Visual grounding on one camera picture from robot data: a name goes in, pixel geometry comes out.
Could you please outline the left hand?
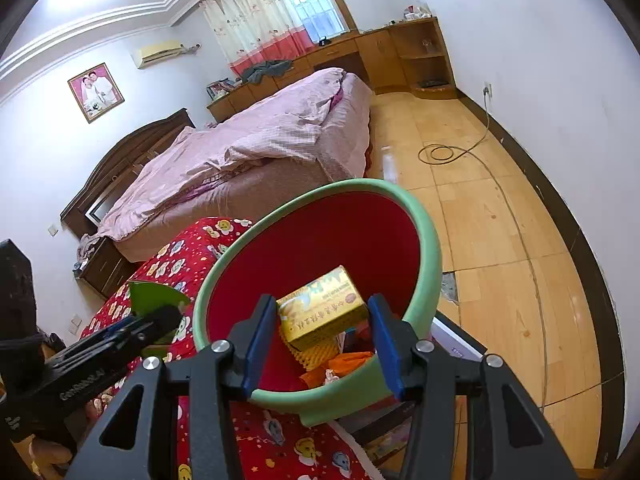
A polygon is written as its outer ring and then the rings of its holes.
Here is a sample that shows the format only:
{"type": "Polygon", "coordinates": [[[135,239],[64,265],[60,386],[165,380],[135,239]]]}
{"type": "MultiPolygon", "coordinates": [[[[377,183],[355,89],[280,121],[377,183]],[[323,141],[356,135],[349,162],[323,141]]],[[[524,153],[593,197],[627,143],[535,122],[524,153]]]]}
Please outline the left hand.
{"type": "MultiPolygon", "coordinates": [[[[102,404],[100,400],[92,400],[85,407],[84,432],[81,434],[79,443],[86,440],[90,430],[101,415],[102,404]]],[[[29,445],[29,456],[37,465],[39,475],[43,479],[63,479],[66,475],[66,468],[73,460],[73,453],[63,445],[56,442],[49,442],[34,437],[29,445]]]]}

